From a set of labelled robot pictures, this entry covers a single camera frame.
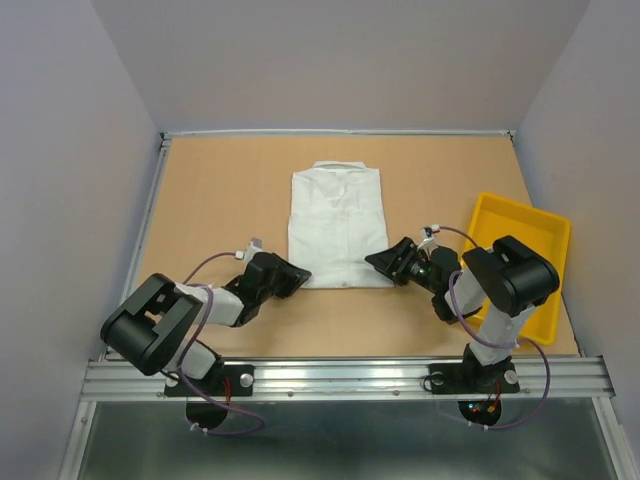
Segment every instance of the yellow plastic tray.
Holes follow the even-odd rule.
[[[549,260],[558,270],[560,288],[529,318],[521,332],[523,337],[542,345],[553,345],[556,341],[570,232],[571,222],[567,218],[491,193],[482,193],[478,197],[469,227],[469,235],[482,247],[490,247],[494,240],[512,235]],[[473,245],[467,241],[465,251],[471,248]],[[487,300],[482,310],[469,319],[470,323],[482,323],[488,304]]]

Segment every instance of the tan tabletop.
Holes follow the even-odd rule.
[[[420,239],[432,223],[466,230],[488,191],[529,203],[511,142],[502,137],[222,137],[171,144],[138,282],[161,272],[176,282],[204,258],[243,250],[252,237],[287,258],[291,175],[320,160],[380,169],[390,245]],[[458,251],[462,240],[442,233]],[[193,281],[226,284],[244,270],[215,260]],[[207,326],[200,337],[225,356],[324,357],[460,355],[469,338],[441,322],[431,294],[389,289],[299,290],[271,299],[242,328]],[[577,354],[562,308],[549,354]],[[534,354],[523,346],[516,353]]]

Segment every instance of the white shirt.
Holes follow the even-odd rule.
[[[316,162],[291,193],[289,261],[312,273],[303,288],[393,286],[364,261],[389,248],[378,169]]]

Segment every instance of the purple cable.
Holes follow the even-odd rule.
[[[191,272],[187,276],[187,278],[184,281],[184,283],[187,283],[198,272],[198,270],[200,270],[205,264],[207,264],[211,260],[213,260],[215,258],[222,257],[222,256],[227,256],[227,255],[234,255],[234,254],[231,253],[231,252],[222,252],[222,253],[218,253],[216,255],[212,255],[211,257],[207,258],[200,265],[198,265],[193,272]],[[247,417],[255,418],[258,421],[258,424],[253,426],[253,427],[246,428],[244,430],[237,430],[235,432],[224,432],[224,431],[217,431],[217,430],[207,430],[205,432],[205,430],[203,428],[197,426],[197,424],[192,424],[192,427],[196,426],[196,428],[199,431],[205,433],[206,435],[214,435],[214,436],[221,436],[221,437],[233,437],[233,436],[246,435],[248,433],[256,432],[256,431],[260,430],[261,428],[263,428],[265,426],[266,421],[265,421],[265,419],[264,419],[264,417],[262,415],[259,415],[259,414],[254,413],[254,412],[250,412],[248,410],[244,410],[242,408],[232,407],[231,405],[227,405],[226,403],[219,402],[219,401],[213,399],[211,396],[207,395],[205,392],[200,390],[196,385],[194,385],[193,382],[191,382],[191,380],[189,379],[189,377],[187,377],[185,375],[185,373],[182,371],[182,362],[184,361],[185,357],[187,356],[187,353],[189,352],[189,350],[191,349],[193,344],[196,342],[196,339],[198,338],[198,335],[200,335],[200,333],[202,333],[202,330],[204,329],[204,326],[207,323],[207,319],[209,318],[209,314],[211,313],[211,309],[213,308],[213,296],[214,296],[213,290],[211,290],[211,288],[208,287],[207,285],[203,285],[203,284],[199,284],[199,283],[198,284],[192,284],[191,286],[197,286],[197,287],[204,288],[204,290],[207,292],[207,304],[205,306],[204,315],[202,316],[202,320],[198,324],[198,327],[196,328],[196,331],[193,333],[193,335],[191,336],[191,338],[189,339],[189,341],[185,345],[184,350],[180,354],[180,357],[178,357],[178,363],[177,363],[177,367],[176,367],[176,370],[178,372],[178,376],[180,377],[180,380],[187,387],[189,387],[189,389],[191,389],[192,392],[194,392],[198,396],[202,397],[204,400],[206,400],[211,405],[215,405],[216,407],[220,407],[220,408],[222,408],[222,409],[224,409],[224,410],[226,410],[228,412],[234,412],[234,413],[238,413],[240,415],[245,415]]]
[[[233,252],[221,252],[221,253],[216,253],[215,255],[211,255],[209,258],[205,258],[202,262],[200,262],[200,265],[198,265],[196,268],[194,268],[193,271],[189,275],[187,275],[187,278],[185,278],[182,283],[184,283],[186,285],[189,282],[189,280],[191,280],[193,278],[193,276],[196,273],[198,273],[200,271],[200,269],[202,267],[204,267],[210,261],[215,260],[216,258],[228,257],[228,256],[234,257],[235,253],[233,253]]]
[[[486,340],[480,338],[478,335],[476,335],[473,332],[473,330],[471,329],[469,324],[466,322],[466,320],[462,316],[462,313],[460,312],[460,308],[458,308],[458,303],[456,302],[455,293],[453,291],[454,282],[455,282],[456,278],[458,278],[460,275],[462,275],[462,272],[457,271],[457,272],[453,272],[451,274],[451,276],[449,277],[449,295],[451,296],[451,306],[453,307],[453,312],[455,313],[456,317],[458,317],[458,321],[460,322],[460,325],[462,325],[462,327],[467,331],[467,333],[469,335],[471,335],[471,338],[473,338],[479,344],[484,345],[485,347],[509,350],[512,347],[516,346],[517,343],[515,343],[515,342],[512,345],[508,345],[508,344],[494,345],[494,344],[491,344],[491,343],[487,342]],[[533,345],[533,347],[536,350],[538,350],[538,353],[540,354],[540,356],[542,357],[542,361],[544,362],[544,369],[545,369],[547,378],[546,378],[546,382],[545,382],[545,385],[544,385],[544,391],[542,392],[542,397],[540,398],[540,401],[535,406],[535,408],[533,410],[531,410],[531,412],[529,412],[527,415],[522,417],[521,419],[516,420],[515,422],[507,423],[505,425],[494,425],[492,427],[490,427],[488,425],[475,424],[475,425],[478,425],[481,428],[487,428],[489,430],[508,430],[510,428],[514,428],[514,427],[517,427],[519,425],[522,425],[523,423],[531,420],[531,418],[540,411],[540,409],[542,408],[542,405],[544,405],[545,401],[547,400],[547,397],[549,396],[549,390],[551,388],[551,366],[549,365],[549,359],[547,358],[547,356],[545,355],[544,351],[542,350],[542,347],[540,345],[538,345],[537,342],[535,342],[535,341],[533,341],[533,340],[531,340],[530,338],[527,338],[527,337],[520,337],[520,340],[524,340],[525,342],[530,343],[531,345]]]
[[[440,225],[440,230],[447,230],[449,232],[454,232],[454,233],[457,233],[458,235],[462,235],[464,238],[466,238],[471,243],[473,243],[474,247],[480,247],[480,245],[478,245],[478,243],[473,239],[473,237],[471,235],[469,235],[467,232],[464,232],[464,231],[462,231],[462,230],[460,230],[458,228],[446,227],[444,225]]]

